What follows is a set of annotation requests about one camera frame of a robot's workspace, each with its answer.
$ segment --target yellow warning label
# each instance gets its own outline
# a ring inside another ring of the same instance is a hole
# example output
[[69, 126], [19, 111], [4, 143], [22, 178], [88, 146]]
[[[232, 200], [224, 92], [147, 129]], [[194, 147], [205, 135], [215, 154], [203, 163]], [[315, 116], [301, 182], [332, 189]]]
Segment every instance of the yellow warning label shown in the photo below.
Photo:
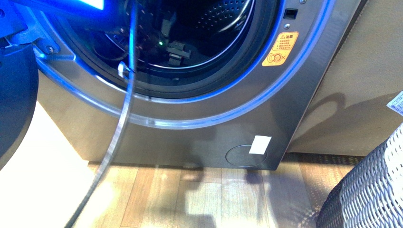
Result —
[[277, 40], [271, 48], [270, 53], [263, 61], [262, 66], [280, 66], [289, 56], [295, 42], [298, 38], [298, 32], [282, 32], [277, 36]]

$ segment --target white label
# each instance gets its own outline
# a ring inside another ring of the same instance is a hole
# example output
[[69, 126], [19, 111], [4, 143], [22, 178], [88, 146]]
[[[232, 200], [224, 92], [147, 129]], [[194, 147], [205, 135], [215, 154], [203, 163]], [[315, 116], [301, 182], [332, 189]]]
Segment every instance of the white label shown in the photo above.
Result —
[[401, 91], [392, 101], [390, 101], [386, 106], [388, 106], [393, 111], [403, 115], [403, 91]]
[[266, 152], [267, 146], [271, 137], [256, 135], [255, 139], [253, 140], [252, 147], [250, 148], [250, 154], [264, 154]]

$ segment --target blue glowing rim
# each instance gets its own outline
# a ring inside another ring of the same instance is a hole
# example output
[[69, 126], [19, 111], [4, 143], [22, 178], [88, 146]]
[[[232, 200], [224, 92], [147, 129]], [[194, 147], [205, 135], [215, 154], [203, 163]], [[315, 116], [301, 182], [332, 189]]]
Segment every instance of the blue glowing rim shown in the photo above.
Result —
[[[253, 99], [244, 103], [243, 105], [238, 106], [237, 108], [234, 108], [234, 109], [229, 110], [224, 113], [220, 113], [220, 114], [205, 117], [205, 118], [199, 118], [199, 119], [165, 120], [165, 119], [146, 117], [146, 116], [132, 113], [132, 114], [130, 114], [129, 121], [133, 124], [137, 124], [137, 125], [141, 125], [141, 126], [145, 126], [145, 127], [152, 127], [152, 128], [158, 128], [158, 129], [170, 129], [170, 130], [185, 130], [185, 129], [197, 129], [197, 128], [203, 128], [203, 127], [209, 127], [209, 126], [221, 124], [221, 123], [233, 120], [239, 116], [242, 116], [242, 115], [250, 112], [251, 110], [255, 109], [259, 105], [261, 105], [264, 102], [266, 102], [267, 100], [269, 100], [277, 91], [279, 91], [283, 86], [285, 86], [285, 84], [292, 78], [292, 76], [300, 69], [300, 67], [303, 65], [305, 60], [308, 58], [309, 54], [312, 52], [315, 44], [318, 42], [319, 37], [320, 37], [319, 34], [321, 34], [323, 32], [323, 30], [326, 26], [326, 22], [329, 20], [329, 17], [331, 14], [330, 9], [333, 8], [334, 3], [335, 3], [334, 0], [330, 0], [330, 1], [326, 1], [326, 3], [323, 5], [323, 7], [319, 13], [320, 19], [313, 26], [315, 29], [307, 37], [308, 42], [306, 42], [304, 44], [301, 52], [294, 59], [293, 63], [290, 65], [290, 67], [287, 68], [287, 70], [283, 73], [283, 75], [276, 82], [274, 82], [272, 86], [267, 88], [265, 91], [263, 91], [258, 96], [254, 97]], [[279, 9], [280, 12], [282, 12], [285, 8], [284, 4], [285, 4], [285, 2], [283, 1], [282, 4], [280, 5], [280, 9]], [[276, 18], [276, 24], [274, 25], [274, 28], [273, 28], [274, 31], [278, 31], [278, 29], [280, 28], [281, 19], [282, 19], [281, 15], [279, 14]], [[221, 94], [224, 91], [226, 91], [229, 88], [236, 85], [244, 77], [246, 77], [250, 71], [252, 71], [257, 65], [259, 65], [261, 63], [262, 58], [265, 57], [266, 52], [271, 48], [271, 43], [276, 38], [276, 35], [277, 35], [276, 33], [272, 33], [270, 35], [269, 40], [267, 41], [261, 54], [256, 58], [256, 61], [237, 80], [235, 80], [228, 86], [226, 86], [218, 91], [215, 91], [213, 93], [206, 94], [204, 96], [189, 98], [189, 99], [182, 99], [179, 103], [197, 102], [200, 100], [208, 99], [210, 97]], [[72, 93], [74, 96], [76, 96], [77, 98], [86, 102], [90, 106], [100, 109], [116, 118], [119, 117], [119, 115], [120, 115], [119, 108], [112, 106], [110, 104], [107, 104], [95, 97], [91, 97], [88, 94], [86, 94], [85, 92], [81, 91], [79, 89], [79, 87], [69, 83], [68, 79], [66, 79], [64, 76], [62, 76], [54, 68], [48, 66], [40, 58], [37, 58], [37, 63], [38, 63], [39, 68], [42, 70], [42, 72], [46, 72], [47, 76], [54, 83], [58, 84], [59, 86], [61, 86], [64, 89], [66, 89], [67, 91]]]

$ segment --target wire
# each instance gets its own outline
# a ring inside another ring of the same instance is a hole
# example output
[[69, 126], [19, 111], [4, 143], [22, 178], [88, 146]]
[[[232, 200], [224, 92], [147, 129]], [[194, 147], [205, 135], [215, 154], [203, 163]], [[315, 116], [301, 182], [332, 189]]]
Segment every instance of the wire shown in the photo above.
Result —
[[135, 38], [136, 38], [136, 28], [137, 28], [137, 3], [134, 1], [134, 5], [131, 11], [130, 17], [130, 37], [129, 37], [129, 80], [127, 83], [127, 90], [125, 95], [125, 100], [122, 107], [122, 112], [119, 117], [119, 121], [116, 126], [115, 133], [112, 137], [111, 143], [109, 144], [108, 150], [99, 165], [98, 169], [96, 170], [96, 174], [94, 180], [90, 188], [88, 189], [87, 194], [82, 199], [81, 203], [77, 207], [74, 214], [71, 216], [70, 220], [67, 222], [65, 228], [72, 228], [75, 224], [76, 220], [80, 216], [81, 212], [83, 211], [84, 207], [88, 203], [91, 195], [94, 193], [96, 187], [104, 177], [109, 165], [111, 164], [115, 153], [119, 147], [120, 141], [122, 140], [122, 135], [124, 134], [125, 127], [127, 124], [128, 117], [130, 115], [131, 107], [132, 107], [132, 97], [134, 92], [134, 80], [135, 80], [135, 67], [136, 67], [136, 53], [135, 53]]

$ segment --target white wicker laundry basket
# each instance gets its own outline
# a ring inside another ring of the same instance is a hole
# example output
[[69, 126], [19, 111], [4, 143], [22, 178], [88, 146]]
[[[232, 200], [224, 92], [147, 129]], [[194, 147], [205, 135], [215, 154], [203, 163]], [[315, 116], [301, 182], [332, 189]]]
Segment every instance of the white wicker laundry basket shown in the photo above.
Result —
[[403, 124], [330, 192], [318, 228], [403, 227]]

